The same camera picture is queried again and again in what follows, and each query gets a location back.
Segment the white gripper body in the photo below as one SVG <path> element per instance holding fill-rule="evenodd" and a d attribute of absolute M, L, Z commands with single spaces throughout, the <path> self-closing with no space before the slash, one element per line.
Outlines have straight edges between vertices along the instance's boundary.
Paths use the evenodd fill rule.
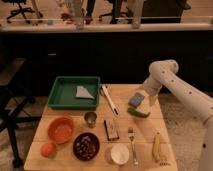
<path fill-rule="evenodd" d="M 137 117 L 148 117 L 151 114 L 152 107 L 155 105 L 157 100 L 156 96 L 149 95 L 143 89 L 137 89 L 137 93 L 140 93 L 144 96 L 144 99 L 140 105 L 135 109 Z"/>

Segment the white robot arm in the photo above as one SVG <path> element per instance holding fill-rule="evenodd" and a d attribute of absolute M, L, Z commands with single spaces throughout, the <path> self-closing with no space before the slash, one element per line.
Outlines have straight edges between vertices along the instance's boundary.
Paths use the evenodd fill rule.
<path fill-rule="evenodd" d="M 183 105 L 188 107 L 206 127 L 198 171 L 213 171 L 213 98 L 180 79 L 175 60 L 155 61 L 149 65 L 149 76 L 140 89 L 151 98 L 165 86 Z"/>

